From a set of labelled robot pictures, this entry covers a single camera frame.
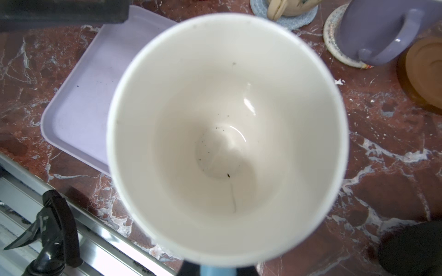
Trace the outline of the white blue mug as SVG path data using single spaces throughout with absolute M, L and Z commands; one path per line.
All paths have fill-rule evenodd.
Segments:
M 125 207 L 201 276 L 236 276 L 303 242 L 336 201 L 348 154 L 345 106 L 324 62 L 248 14 L 159 34 L 125 70 L 108 115 Z

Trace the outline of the blue woven coaster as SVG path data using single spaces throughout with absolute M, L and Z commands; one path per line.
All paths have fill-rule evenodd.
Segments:
M 265 0 L 250 0 L 250 6 L 255 16 L 267 19 L 268 4 L 266 3 Z M 306 11 L 305 13 L 298 16 L 293 16 L 293 17 L 281 16 L 276 21 L 276 23 L 285 27 L 290 31 L 293 31 L 312 23 L 317 15 L 317 12 L 318 12 L 318 5 L 312 8 L 311 10 Z

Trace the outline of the white grey-handled mug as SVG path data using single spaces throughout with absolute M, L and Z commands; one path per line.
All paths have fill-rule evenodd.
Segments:
M 336 31 L 337 45 L 347 57 L 379 66 L 441 19 L 441 1 L 351 1 Z

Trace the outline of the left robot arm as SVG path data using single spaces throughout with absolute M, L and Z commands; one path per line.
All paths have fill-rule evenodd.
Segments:
M 1 1 L 1 32 L 81 24 L 119 24 L 130 1 Z

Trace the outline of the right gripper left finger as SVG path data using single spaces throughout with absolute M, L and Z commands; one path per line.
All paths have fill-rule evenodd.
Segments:
M 184 261 L 176 276 L 200 276 L 200 265 Z

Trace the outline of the beige ceramic mug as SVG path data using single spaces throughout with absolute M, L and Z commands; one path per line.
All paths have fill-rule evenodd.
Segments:
M 267 18 L 277 21 L 281 16 L 293 17 L 309 12 L 322 0 L 271 0 L 268 1 Z

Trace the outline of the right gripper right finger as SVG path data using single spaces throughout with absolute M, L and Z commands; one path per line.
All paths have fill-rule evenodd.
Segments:
M 238 268 L 237 276 L 259 276 L 259 273 L 255 266 L 249 266 Z

